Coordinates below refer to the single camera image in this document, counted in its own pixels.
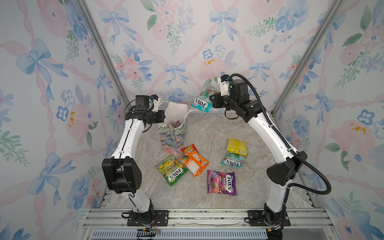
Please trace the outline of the floral paper gift bag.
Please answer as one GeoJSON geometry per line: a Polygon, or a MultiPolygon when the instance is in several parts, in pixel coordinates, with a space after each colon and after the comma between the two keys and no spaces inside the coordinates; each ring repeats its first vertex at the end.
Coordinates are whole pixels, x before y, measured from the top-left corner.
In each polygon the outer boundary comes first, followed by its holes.
{"type": "Polygon", "coordinates": [[[186,104],[163,101],[160,103],[160,110],[165,110],[165,121],[158,124],[163,152],[178,156],[182,152],[187,137],[187,117],[190,113],[186,104]],[[175,128],[177,121],[182,124],[175,128]]]}

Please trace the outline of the purple Fox's bag front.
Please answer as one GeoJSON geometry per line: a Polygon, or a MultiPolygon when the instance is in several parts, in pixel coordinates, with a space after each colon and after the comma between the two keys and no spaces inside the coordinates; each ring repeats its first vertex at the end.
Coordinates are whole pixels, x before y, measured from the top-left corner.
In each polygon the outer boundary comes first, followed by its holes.
{"type": "Polygon", "coordinates": [[[236,175],[234,172],[225,173],[208,170],[207,174],[208,194],[237,195],[236,175]]]}

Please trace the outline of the purple Fox's candy bag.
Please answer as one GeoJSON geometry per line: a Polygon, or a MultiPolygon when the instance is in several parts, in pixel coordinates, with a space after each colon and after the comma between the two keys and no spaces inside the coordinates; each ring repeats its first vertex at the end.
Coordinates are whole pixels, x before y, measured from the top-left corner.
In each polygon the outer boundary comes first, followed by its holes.
{"type": "Polygon", "coordinates": [[[175,124],[175,128],[178,128],[182,123],[180,121],[177,121],[176,124],[175,124]]]}

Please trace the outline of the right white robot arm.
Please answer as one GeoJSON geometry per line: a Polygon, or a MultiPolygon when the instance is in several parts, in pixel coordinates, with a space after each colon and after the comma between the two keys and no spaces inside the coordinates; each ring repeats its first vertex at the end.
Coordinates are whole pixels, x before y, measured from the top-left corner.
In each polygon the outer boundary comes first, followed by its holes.
{"type": "Polygon", "coordinates": [[[267,168],[266,173],[271,181],[269,197],[264,211],[257,221],[264,221],[268,226],[283,227],[286,220],[286,204],[293,179],[301,166],[301,162],[290,150],[296,150],[291,144],[285,145],[278,135],[279,131],[269,118],[264,106],[259,101],[250,101],[249,95],[231,97],[220,93],[210,96],[213,108],[224,108],[235,111],[243,118],[265,142],[270,150],[274,164],[267,168]]]}

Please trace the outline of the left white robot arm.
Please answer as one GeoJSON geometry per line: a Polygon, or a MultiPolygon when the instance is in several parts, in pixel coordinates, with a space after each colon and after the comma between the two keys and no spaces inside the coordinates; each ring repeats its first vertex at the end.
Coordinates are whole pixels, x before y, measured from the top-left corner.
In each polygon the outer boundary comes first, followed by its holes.
{"type": "Polygon", "coordinates": [[[102,162],[108,189],[129,199],[137,214],[147,213],[153,207],[152,201],[140,190],[142,172],[135,161],[138,143],[147,124],[163,123],[165,117],[164,110],[129,111],[115,152],[102,162]]]}

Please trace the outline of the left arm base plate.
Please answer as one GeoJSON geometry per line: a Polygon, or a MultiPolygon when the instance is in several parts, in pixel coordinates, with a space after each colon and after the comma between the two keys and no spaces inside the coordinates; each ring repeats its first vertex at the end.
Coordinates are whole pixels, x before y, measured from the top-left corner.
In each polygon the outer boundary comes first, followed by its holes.
{"type": "Polygon", "coordinates": [[[127,217],[129,227],[167,227],[169,221],[168,210],[149,210],[146,213],[130,211],[127,217]]]}

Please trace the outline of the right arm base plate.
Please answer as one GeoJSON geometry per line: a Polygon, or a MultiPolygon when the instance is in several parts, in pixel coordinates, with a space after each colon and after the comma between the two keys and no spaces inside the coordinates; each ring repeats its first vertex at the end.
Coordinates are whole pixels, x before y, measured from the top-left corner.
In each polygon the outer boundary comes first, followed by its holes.
{"type": "Polygon", "coordinates": [[[281,210],[279,213],[273,213],[264,210],[249,210],[248,216],[245,218],[245,223],[250,224],[251,227],[278,227],[284,222],[285,227],[291,225],[287,211],[281,210]]]}

